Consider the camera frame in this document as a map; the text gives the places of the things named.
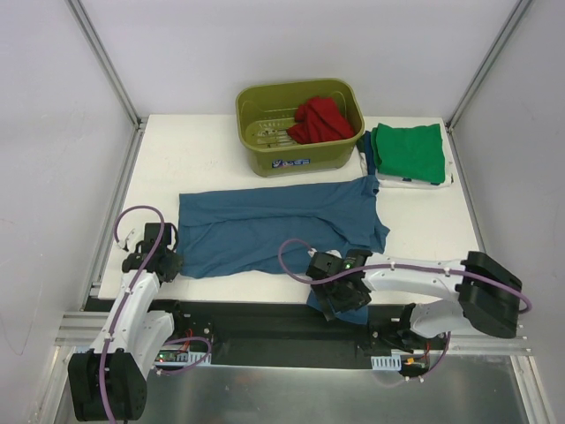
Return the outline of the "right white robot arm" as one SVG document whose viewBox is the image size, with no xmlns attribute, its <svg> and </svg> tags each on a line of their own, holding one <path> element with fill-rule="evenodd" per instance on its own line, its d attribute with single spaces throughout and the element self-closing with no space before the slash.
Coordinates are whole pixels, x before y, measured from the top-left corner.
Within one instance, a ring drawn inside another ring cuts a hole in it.
<svg viewBox="0 0 565 424">
<path fill-rule="evenodd" d="M 366 250 L 345 257 L 310 252 L 306 274 L 309 298 L 327 320 L 368 321 L 368 306 L 383 292 L 407 292 L 433 298 L 403 307 L 399 322 L 378 330 L 381 340 L 410 352 L 426 340 L 472 327 L 500 339 L 516 336 L 522 282 L 489 255 L 470 251 L 463 260 L 408 261 Z"/>
</svg>

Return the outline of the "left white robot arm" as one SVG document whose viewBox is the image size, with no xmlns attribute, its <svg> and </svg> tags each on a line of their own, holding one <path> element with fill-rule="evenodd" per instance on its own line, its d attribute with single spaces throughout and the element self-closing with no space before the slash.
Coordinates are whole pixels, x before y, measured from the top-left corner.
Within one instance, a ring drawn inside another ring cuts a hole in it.
<svg viewBox="0 0 565 424">
<path fill-rule="evenodd" d="M 126 242 L 117 298 L 101 332 L 67 367 L 77 420 L 102 421 L 108 405 L 115 420 L 137 420 L 147 403 L 147 377 L 164 342 L 180 342 L 186 322 L 150 305 L 183 264 L 173 223 L 147 223 L 143 239 Z"/>
</svg>

